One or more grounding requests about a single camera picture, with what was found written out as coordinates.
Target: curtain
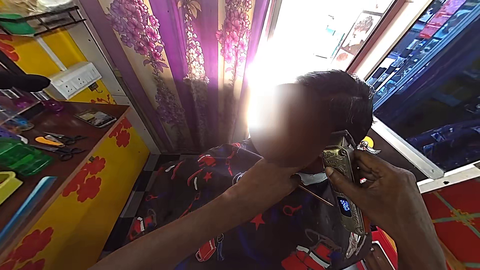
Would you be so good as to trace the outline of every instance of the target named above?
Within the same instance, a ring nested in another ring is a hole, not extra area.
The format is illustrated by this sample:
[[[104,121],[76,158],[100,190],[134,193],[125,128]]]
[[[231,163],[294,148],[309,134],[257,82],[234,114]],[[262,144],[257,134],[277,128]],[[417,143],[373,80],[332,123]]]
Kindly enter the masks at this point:
[[[163,151],[198,152],[231,142],[246,108],[245,70],[257,51],[269,0],[81,3]],[[97,16],[98,4],[104,18]]]

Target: patterned cape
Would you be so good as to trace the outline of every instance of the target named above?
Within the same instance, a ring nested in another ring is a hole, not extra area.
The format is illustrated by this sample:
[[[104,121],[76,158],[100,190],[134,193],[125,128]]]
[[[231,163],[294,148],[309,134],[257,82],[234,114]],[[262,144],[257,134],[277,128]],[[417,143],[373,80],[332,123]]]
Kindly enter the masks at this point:
[[[162,165],[127,242],[205,205],[241,181],[260,159],[245,140]],[[334,202],[330,188],[328,181],[308,186]],[[175,269],[343,269],[364,258],[371,243],[371,234],[360,237],[342,226],[336,207],[296,189],[251,221],[212,238]]]

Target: power socket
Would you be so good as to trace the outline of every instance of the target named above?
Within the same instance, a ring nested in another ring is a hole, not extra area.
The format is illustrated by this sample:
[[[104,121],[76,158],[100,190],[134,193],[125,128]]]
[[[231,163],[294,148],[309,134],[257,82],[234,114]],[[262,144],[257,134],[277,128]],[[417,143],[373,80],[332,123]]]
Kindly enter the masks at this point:
[[[101,77],[91,62],[80,62],[50,76],[51,83],[45,90],[57,100],[69,100]]]

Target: smartphone screen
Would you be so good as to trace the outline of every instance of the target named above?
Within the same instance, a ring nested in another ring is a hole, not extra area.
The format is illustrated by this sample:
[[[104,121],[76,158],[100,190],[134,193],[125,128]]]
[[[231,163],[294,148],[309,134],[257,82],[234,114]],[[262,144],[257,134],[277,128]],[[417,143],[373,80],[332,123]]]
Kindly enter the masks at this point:
[[[89,122],[96,127],[103,127],[115,120],[115,117],[93,109],[77,113],[75,116]]]

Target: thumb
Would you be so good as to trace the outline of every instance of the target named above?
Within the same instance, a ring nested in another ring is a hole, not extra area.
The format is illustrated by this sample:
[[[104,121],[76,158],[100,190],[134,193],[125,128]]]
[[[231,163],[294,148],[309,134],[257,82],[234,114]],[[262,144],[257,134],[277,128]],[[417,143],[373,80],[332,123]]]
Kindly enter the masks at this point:
[[[332,167],[326,167],[325,173],[328,176],[330,182],[339,188],[347,197],[349,197],[354,202],[357,202],[363,194],[363,190],[348,181],[345,176],[343,176],[339,171],[333,169]]]

